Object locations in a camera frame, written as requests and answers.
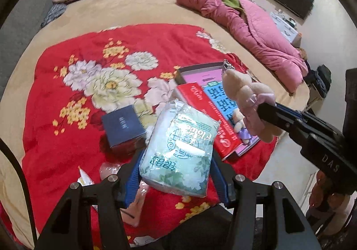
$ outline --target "black cable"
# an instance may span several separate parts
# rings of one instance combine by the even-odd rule
[[[9,160],[9,162],[11,163],[13,168],[15,169],[15,171],[17,173],[17,176],[20,179],[21,186],[22,186],[23,191],[24,191],[27,212],[29,214],[32,238],[33,238],[33,244],[36,245],[36,243],[37,243],[37,233],[36,233],[36,227],[35,227],[35,219],[33,217],[33,210],[32,210],[31,199],[30,199],[30,191],[29,191],[29,187],[27,185],[27,181],[26,181],[24,172],[23,172],[19,162],[17,161],[15,155],[11,152],[10,148],[6,145],[6,143],[1,138],[0,138],[0,151]]]

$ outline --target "teddy bear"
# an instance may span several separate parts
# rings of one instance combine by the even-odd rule
[[[224,72],[222,85],[227,97],[237,102],[240,112],[244,115],[243,123],[251,135],[257,135],[262,141],[269,143],[273,141],[274,136],[282,134],[280,128],[261,120],[256,111],[258,105],[263,102],[275,104],[272,89],[265,84],[252,82],[248,74],[234,69]]]
[[[232,115],[234,125],[234,132],[236,132],[239,138],[242,140],[244,144],[248,144],[252,138],[252,136],[248,133],[246,126],[244,124],[244,115],[239,110],[239,108],[235,108]]]

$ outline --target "pink comforter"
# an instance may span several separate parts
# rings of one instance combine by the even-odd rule
[[[240,44],[276,74],[290,93],[296,91],[307,75],[299,51],[283,37],[269,14],[253,2],[240,0],[247,23],[240,12],[221,0],[177,0],[176,3],[200,11],[202,16],[228,28]]]

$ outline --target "tissue package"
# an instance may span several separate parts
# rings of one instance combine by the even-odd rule
[[[150,186],[204,197],[219,122],[178,100],[161,112],[140,164]]]

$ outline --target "red floral blanket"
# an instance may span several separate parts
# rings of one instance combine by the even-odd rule
[[[145,127],[155,124],[174,88],[176,69],[239,59],[203,29],[189,25],[150,24],[89,33],[48,48],[39,58],[26,106],[23,169],[39,232],[78,166],[100,182],[110,155],[101,116],[129,104]],[[275,142],[259,142],[241,158],[230,160],[237,173],[256,179]],[[217,204],[209,181],[206,198],[181,197],[150,188],[138,227],[125,224],[129,242],[143,245],[160,238],[190,217]],[[100,247],[98,215],[92,209],[94,245]]]

